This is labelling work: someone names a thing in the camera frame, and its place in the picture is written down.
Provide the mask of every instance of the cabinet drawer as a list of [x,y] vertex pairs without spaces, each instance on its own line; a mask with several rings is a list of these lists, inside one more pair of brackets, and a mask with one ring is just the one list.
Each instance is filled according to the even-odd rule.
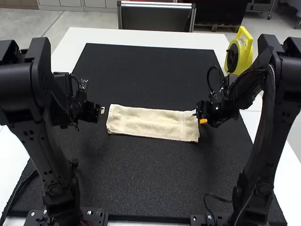
[[60,6],[60,0],[39,0],[42,6]]
[[105,0],[107,8],[117,8],[117,0]]
[[22,0],[24,6],[37,6],[37,0]]
[[85,0],[85,6],[105,8],[105,0]]
[[21,2],[20,0],[5,0],[7,5],[11,5],[11,6],[21,6]]
[[75,6],[81,7],[80,0],[60,0],[61,6]]

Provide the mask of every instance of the wire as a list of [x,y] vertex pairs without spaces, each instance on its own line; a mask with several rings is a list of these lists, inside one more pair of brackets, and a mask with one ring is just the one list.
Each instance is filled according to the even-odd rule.
[[213,218],[214,224],[216,224],[215,216],[214,216],[213,212],[211,211],[211,209],[207,206],[207,203],[206,203],[206,197],[207,196],[212,197],[212,198],[217,199],[217,200],[222,201],[222,202],[226,202],[226,203],[232,203],[232,200],[221,198],[221,197],[219,197],[219,196],[217,196],[217,195],[215,195],[213,193],[206,193],[204,195],[204,205],[205,205],[205,208],[211,214],[211,216]]
[[236,226],[236,224],[237,224],[237,222],[238,222],[238,219],[239,219],[240,215],[242,214],[242,212],[245,210],[246,206],[248,205],[248,203],[249,203],[249,201],[250,201],[250,199],[251,199],[251,197],[252,197],[252,194],[253,194],[253,191],[254,191],[255,188],[256,188],[256,185],[255,185],[254,188],[252,189],[252,192],[251,192],[251,194],[250,194],[250,197],[249,197],[248,200],[246,201],[245,205],[243,206],[243,208],[242,208],[241,211],[239,212],[239,214],[238,214],[238,216],[237,216],[237,218],[236,218],[235,223],[234,223],[233,226]]
[[79,82],[79,79],[76,78],[74,74],[71,75],[71,79],[74,79],[74,80],[76,81],[76,83],[77,83],[77,88],[78,88],[78,89],[77,89],[77,95],[74,96],[74,97],[79,97],[79,90],[80,90],[80,82]]
[[20,191],[25,187],[25,185],[31,181],[33,178],[35,178],[38,175],[38,171],[35,169],[34,171],[32,171],[24,180],[22,180],[18,187],[15,189],[15,191],[13,192],[13,194],[11,195],[11,198],[9,199],[6,207],[3,210],[2,216],[0,218],[0,226],[3,226],[4,221],[6,219],[6,216],[8,214],[8,211],[10,209],[10,206],[14,203],[14,201],[16,200],[16,198],[18,197],[18,195],[20,194]]
[[218,68],[218,66],[214,65],[212,67],[210,67],[207,71],[207,84],[208,84],[208,88],[209,88],[209,92],[211,93],[211,95],[216,99],[216,93],[215,91],[213,90],[211,84],[210,84],[210,81],[209,81],[209,76],[210,76],[210,73],[213,69],[216,69],[218,72],[219,72],[219,75],[220,75],[220,78],[223,79],[223,74],[222,74],[222,71]]

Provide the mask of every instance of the beige towel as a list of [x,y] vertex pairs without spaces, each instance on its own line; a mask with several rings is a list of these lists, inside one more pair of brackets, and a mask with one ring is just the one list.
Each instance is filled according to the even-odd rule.
[[198,142],[198,120],[192,114],[193,111],[111,105],[107,129],[110,134]]

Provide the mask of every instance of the black foam mat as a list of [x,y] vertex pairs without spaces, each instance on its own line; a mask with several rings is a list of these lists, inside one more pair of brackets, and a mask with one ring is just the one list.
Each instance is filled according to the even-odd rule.
[[[90,80],[88,98],[106,107],[98,124],[80,122],[80,132],[55,128],[65,155],[77,158],[81,205],[105,208],[113,216],[186,220],[204,214],[207,192],[230,198],[252,148],[241,119],[218,129],[200,127],[199,143],[108,135],[110,104],[169,110],[192,110],[207,99],[206,72],[218,64],[214,51],[87,44],[74,68]],[[212,71],[213,85],[218,74]],[[33,169],[27,164],[23,179]],[[11,216],[42,209],[42,189],[33,180],[14,204]],[[209,202],[216,212],[231,204]],[[286,225],[276,198],[269,222]]]

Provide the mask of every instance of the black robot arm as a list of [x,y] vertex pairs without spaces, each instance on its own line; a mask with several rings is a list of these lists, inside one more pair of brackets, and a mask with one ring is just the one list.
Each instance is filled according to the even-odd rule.
[[101,108],[87,100],[88,81],[69,73],[52,74],[50,53],[47,38],[34,38],[21,51],[13,40],[0,41],[0,124],[21,140],[33,161],[49,218],[60,226],[76,226],[81,212],[75,164],[55,142],[52,127],[77,127],[78,120],[97,123]]
[[262,112],[251,155],[233,189],[233,213],[226,224],[267,223],[274,178],[286,138],[301,108],[301,39],[287,38],[283,46],[274,35],[258,39],[259,56],[230,84],[225,77],[220,102],[200,101],[197,116],[218,127],[248,108],[263,90]]

